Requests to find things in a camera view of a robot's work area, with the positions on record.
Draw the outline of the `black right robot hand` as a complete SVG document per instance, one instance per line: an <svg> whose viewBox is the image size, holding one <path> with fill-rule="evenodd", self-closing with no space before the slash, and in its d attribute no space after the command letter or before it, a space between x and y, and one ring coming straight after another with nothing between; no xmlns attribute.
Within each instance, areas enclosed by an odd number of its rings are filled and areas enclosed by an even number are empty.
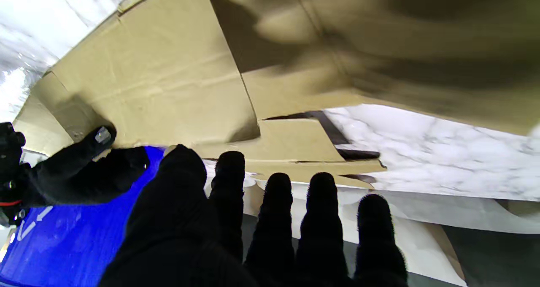
<svg viewBox="0 0 540 287"><path fill-rule="evenodd" d="M116 130L102 125L15 178L26 206L95 206L128 192L151 162L142 146L114 149Z"/></svg>

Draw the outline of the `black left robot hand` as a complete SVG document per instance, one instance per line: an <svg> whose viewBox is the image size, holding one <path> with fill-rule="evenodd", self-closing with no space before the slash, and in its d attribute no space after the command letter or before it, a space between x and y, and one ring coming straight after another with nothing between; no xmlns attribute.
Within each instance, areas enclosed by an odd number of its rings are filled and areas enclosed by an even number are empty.
<svg viewBox="0 0 540 287"><path fill-rule="evenodd" d="M338 192L328 172L309 183L297 247L292 245L289 176L266 183L247 256L243 256L245 159L218 158L211 195L197 153L177 145L141 191L125 238L101 287L407 287L386 199L365 195L357 207L359 244L353 277L343 252Z"/></svg>

